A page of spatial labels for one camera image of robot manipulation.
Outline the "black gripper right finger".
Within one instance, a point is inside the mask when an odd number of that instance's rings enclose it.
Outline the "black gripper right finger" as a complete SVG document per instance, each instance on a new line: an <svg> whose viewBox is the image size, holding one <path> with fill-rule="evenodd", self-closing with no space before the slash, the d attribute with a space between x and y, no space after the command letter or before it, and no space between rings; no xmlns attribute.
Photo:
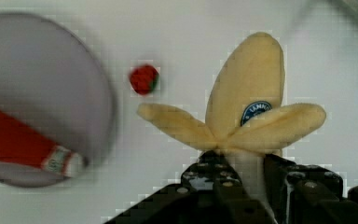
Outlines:
<svg viewBox="0 0 358 224"><path fill-rule="evenodd" d="M278 224L358 224L358 186L318 165L275 155L263 162L268 203Z"/></svg>

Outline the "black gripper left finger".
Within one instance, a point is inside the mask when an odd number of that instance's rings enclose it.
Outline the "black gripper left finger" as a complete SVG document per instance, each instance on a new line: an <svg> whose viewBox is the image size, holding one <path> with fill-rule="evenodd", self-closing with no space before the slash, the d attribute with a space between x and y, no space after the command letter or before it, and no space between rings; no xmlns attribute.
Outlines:
<svg viewBox="0 0 358 224"><path fill-rule="evenodd" d="M203 153L170 184L104 224L274 224L226 158Z"/></svg>

